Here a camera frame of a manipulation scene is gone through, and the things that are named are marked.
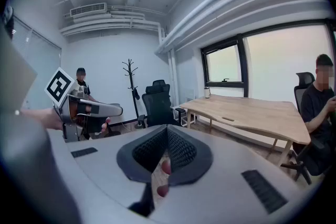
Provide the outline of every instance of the black rubber pad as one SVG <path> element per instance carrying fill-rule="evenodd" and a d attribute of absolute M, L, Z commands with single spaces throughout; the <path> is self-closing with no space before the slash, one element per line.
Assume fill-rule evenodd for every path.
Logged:
<path fill-rule="evenodd" d="M 269 214 L 287 203 L 287 200 L 257 170 L 245 171 L 242 176 Z"/>
<path fill-rule="evenodd" d="M 88 154 L 91 154 L 97 151 L 98 150 L 96 150 L 94 147 L 88 147 L 88 148 L 84 148 L 83 150 L 72 151 L 71 154 L 73 155 L 74 158 L 77 158 L 77 157 L 88 155 Z"/>

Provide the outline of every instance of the floor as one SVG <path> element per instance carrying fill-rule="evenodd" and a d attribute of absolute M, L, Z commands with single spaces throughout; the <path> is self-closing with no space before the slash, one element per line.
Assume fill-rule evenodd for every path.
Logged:
<path fill-rule="evenodd" d="M 129 133 L 129 132 L 136 131 L 136 128 L 134 127 L 134 125 L 135 125 L 135 123 L 125 124 L 125 126 L 118 125 L 118 126 L 112 127 L 112 130 L 113 131 L 120 131 L 121 134 Z M 196 122 L 196 124 L 192 124 L 191 129 L 201 131 L 201 132 L 204 132 L 204 133 L 207 133 L 207 134 L 209 133 L 209 126 L 205 125 L 203 123 L 200 123 L 200 122 Z M 219 131 L 215 128 L 212 128 L 210 133 L 211 133 L 211 135 L 222 137 L 224 139 L 230 139 L 230 140 L 236 141 L 240 144 L 246 145 L 247 147 L 249 147 L 250 149 L 255 151 L 257 154 L 259 154 L 263 158 L 267 158 L 268 161 L 270 161 L 271 163 L 273 163 L 275 165 L 277 164 L 277 162 L 280 158 L 281 153 L 278 152 L 278 151 L 273 151 L 272 153 L 269 153 L 269 149 L 266 148 L 266 147 L 259 146 L 259 145 L 247 142 L 245 140 L 233 137 L 233 136 L 231 136 L 229 134 L 226 134 L 222 131 Z M 158 166 L 156 167 L 154 173 L 152 174 L 152 193 L 153 193 L 153 199 L 154 199 L 155 206 L 158 206 L 160 204 L 160 201 L 163 199 L 161 196 L 159 196 L 157 194 L 156 189 L 159 186 L 166 185 L 167 180 L 168 180 L 168 175 L 161 170 L 161 164 L 165 159 L 168 159 L 167 153 L 165 153 L 163 155 L 163 157 L 160 160 Z M 291 160 L 288 157 L 287 162 L 289 162 L 289 161 L 295 162 L 294 160 Z M 291 178 L 294 178 L 294 176 L 296 174 L 296 172 L 294 170 L 286 169 L 286 168 L 283 168 L 283 167 L 280 167 L 280 169 L 282 169 Z M 314 177 L 314 176 L 310 176 L 310 177 L 311 177 L 311 180 L 312 180 L 313 183 L 321 180 L 321 177 Z M 305 179 L 302 176 L 299 177 L 299 179 L 297 180 L 296 183 L 298 184 L 298 186 L 301 189 L 304 189 L 308 186 L 308 184 L 306 183 Z"/>

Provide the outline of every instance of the black t-shirt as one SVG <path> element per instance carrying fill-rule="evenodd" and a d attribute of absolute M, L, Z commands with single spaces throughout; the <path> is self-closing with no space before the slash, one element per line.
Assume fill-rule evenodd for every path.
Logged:
<path fill-rule="evenodd" d="M 332 89 L 319 91 L 311 84 L 303 93 L 301 100 L 301 116 L 304 122 L 309 122 L 314 119 L 326 105 L 327 101 L 334 97 Z M 314 130 L 311 135 L 318 140 L 326 141 L 331 137 L 332 126 L 327 116 L 319 127 Z"/>
<path fill-rule="evenodd" d="M 78 80 L 77 80 L 77 83 L 78 83 L 80 86 L 85 86 L 86 88 L 88 88 L 88 95 L 90 95 L 90 93 L 91 93 L 91 92 L 90 92 L 90 89 L 89 89 L 88 86 L 86 86 L 85 81 L 82 81 L 82 82 L 81 82 L 81 81 L 78 81 Z"/>

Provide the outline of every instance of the air vent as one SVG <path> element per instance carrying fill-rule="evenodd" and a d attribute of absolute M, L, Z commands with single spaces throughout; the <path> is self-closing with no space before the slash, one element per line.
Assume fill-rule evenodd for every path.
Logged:
<path fill-rule="evenodd" d="M 103 14 L 107 12 L 106 3 L 97 3 L 92 5 L 81 6 L 78 8 L 72 8 L 70 10 L 70 16 L 72 18 L 80 18 L 88 15 Z"/>

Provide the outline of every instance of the window frame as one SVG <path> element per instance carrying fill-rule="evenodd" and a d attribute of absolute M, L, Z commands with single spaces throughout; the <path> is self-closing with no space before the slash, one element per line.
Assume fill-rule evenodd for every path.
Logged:
<path fill-rule="evenodd" d="M 210 82 L 209 81 L 209 69 L 206 56 L 213 52 L 237 45 L 239 61 L 240 61 L 240 72 L 242 75 L 242 81 L 227 81 L 227 82 Z M 238 34 L 234 37 L 227 38 L 225 40 L 219 41 L 207 47 L 201 49 L 202 64 L 203 64 L 203 74 L 204 74 L 204 85 L 206 87 L 228 87 L 228 88 L 243 88 L 244 97 L 248 97 L 248 71 L 247 71 L 247 58 L 245 53 L 245 47 L 243 42 L 243 37 Z"/>

